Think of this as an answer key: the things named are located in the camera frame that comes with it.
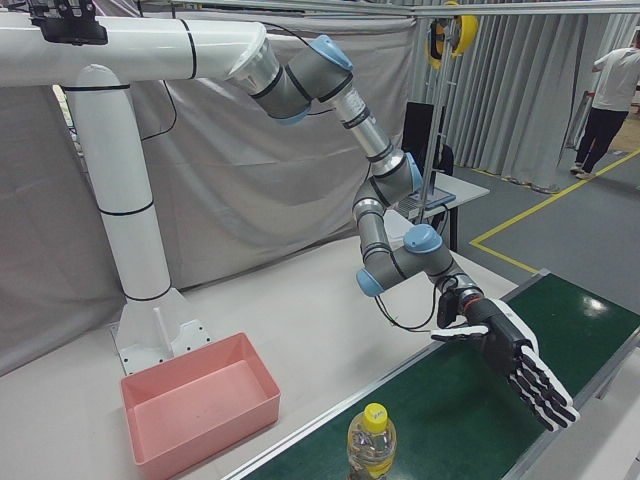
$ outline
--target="person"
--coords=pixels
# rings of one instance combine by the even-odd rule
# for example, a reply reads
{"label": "person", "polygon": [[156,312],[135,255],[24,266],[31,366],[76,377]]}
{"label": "person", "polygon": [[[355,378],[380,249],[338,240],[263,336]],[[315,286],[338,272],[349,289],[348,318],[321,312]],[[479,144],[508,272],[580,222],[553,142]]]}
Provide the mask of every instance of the person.
{"label": "person", "polygon": [[640,80],[640,30],[633,46],[613,50],[596,60],[592,72],[602,72],[571,173],[581,180],[595,177],[593,167],[613,141],[629,113]]}

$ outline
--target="green conveyor belt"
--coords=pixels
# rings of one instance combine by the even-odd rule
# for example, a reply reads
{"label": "green conveyor belt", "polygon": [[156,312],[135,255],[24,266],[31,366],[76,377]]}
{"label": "green conveyor belt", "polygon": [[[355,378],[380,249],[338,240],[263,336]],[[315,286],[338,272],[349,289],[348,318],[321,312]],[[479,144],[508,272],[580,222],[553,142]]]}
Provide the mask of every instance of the green conveyor belt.
{"label": "green conveyor belt", "polygon": [[[538,337],[541,357],[576,395],[640,325],[640,316],[554,275],[508,302]],[[543,432],[507,382],[465,342],[442,346],[248,475],[344,480],[351,419],[372,401],[398,432],[389,480],[496,480]]]}

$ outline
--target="white table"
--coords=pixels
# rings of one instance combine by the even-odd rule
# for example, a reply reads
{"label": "white table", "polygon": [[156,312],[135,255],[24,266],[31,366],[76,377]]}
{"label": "white table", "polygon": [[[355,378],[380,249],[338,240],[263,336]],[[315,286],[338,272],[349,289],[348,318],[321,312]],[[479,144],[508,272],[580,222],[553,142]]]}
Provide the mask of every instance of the white table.
{"label": "white table", "polygon": [[[458,251],[458,207],[465,203],[471,202],[477,198],[483,197],[489,194],[489,190],[484,187],[479,187],[459,178],[451,177],[443,173],[436,173],[435,186],[440,190],[452,193],[456,196],[455,200],[448,202],[445,206],[437,206],[435,208],[425,210],[422,220],[429,219],[436,216],[439,213],[449,211],[449,248],[457,252]],[[419,210],[411,210],[403,212],[409,220],[416,222],[419,215]]]}
{"label": "white table", "polygon": [[[456,259],[491,297],[515,287]],[[426,334],[391,327],[355,282],[359,239],[334,242],[186,294],[214,339],[249,336],[281,391],[278,422],[181,478],[218,480],[362,391],[424,348]],[[415,323],[432,286],[416,276],[385,293]],[[0,464],[11,480],[138,480],[120,397],[124,376],[108,326],[0,378]]]}

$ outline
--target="gray curtain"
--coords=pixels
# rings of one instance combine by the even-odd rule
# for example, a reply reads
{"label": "gray curtain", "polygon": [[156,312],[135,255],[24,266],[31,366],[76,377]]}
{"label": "gray curtain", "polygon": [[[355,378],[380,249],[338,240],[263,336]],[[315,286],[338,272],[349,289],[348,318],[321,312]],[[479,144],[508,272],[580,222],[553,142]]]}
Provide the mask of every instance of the gray curtain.
{"label": "gray curtain", "polygon": [[[583,92],[597,81],[591,74],[593,60],[627,45],[639,18],[481,17],[476,41],[455,60],[449,79],[428,66],[424,44],[418,42],[410,99],[431,103],[436,82],[451,80],[456,86],[449,89],[444,133],[456,163],[555,191],[567,127]],[[418,38],[427,38],[429,24],[430,19],[419,22]]]}
{"label": "gray curtain", "polygon": [[[354,83],[378,122],[400,141],[414,42],[411,21],[209,12],[178,17],[256,19],[307,38],[330,34],[354,62]],[[277,29],[270,32],[282,62],[304,47]],[[233,275],[352,230],[351,205],[368,163],[333,112],[283,127],[226,83],[205,79],[168,87],[176,125],[143,146],[174,285]],[[171,123],[162,84],[135,85],[132,97],[142,136]],[[311,113],[326,109],[316,104]]]}
{"label": "gray curtain", "polygon": [[[128,5],[99,7],[132,15]],[[331,34],[352,58],[356,86],[378,121],[400,141],[413,21],[270,20],[308,38]],[[301,48],[295,37],[270,33],[285,62]],[[143,145],[176,287],[238,274],[351,232],[351,204],[368,163],[332,112],[283,127],[229,85],[203,79],[168,88],[175,127]],[[0,97],[1,375],[117,320],[124,298],[51,88],[1,89]],[[142,136],[171,125],[162,83],[134,85],[132,101]]]}
{"label": "gray curtain", "polygon": [[51,87],[0,89],[0,375],[124,305]]}

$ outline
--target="plastic bottle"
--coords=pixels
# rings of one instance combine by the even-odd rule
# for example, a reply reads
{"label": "plastic bottle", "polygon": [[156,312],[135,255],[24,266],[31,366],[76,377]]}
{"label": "plastic bottle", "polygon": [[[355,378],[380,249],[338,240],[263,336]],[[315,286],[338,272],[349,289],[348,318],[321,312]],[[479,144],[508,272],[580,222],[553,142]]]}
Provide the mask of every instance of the plastic bottle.
{"label": "plastic bottle", "polygon": [[396,428],[379,403],[370,403],[349,425],[347,480],[386,480],[396,454]]}

